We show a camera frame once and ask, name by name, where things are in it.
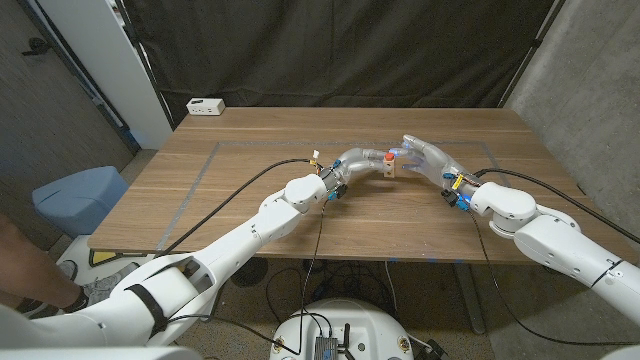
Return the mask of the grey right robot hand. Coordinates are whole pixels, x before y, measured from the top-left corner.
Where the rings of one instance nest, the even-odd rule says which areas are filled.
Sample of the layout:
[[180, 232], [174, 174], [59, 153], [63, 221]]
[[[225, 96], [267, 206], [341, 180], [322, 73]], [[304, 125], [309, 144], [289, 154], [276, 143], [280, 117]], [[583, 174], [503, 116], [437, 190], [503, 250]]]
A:
[[442, 189], [460, 194], [466, 202], [471, 200], [479, 183], [470, 172], [437, 146], [412, 135], [403, 136], [400, 148], [389, 150], [397, 158], [406, 158], [404, 170], [424, 175]]

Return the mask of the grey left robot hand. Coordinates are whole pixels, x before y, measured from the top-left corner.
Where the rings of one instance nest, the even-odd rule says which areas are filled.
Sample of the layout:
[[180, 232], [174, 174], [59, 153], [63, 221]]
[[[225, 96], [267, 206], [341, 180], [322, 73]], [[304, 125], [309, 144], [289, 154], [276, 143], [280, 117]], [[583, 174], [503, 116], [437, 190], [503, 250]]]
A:
[[319, 177], [328, 193], [340, 185], [347, 185], [355, 175], [370, 171], [383, 171], [386, 152], [375, 149], [352, 148], [340, 155], [334, 163], [324, 168]]

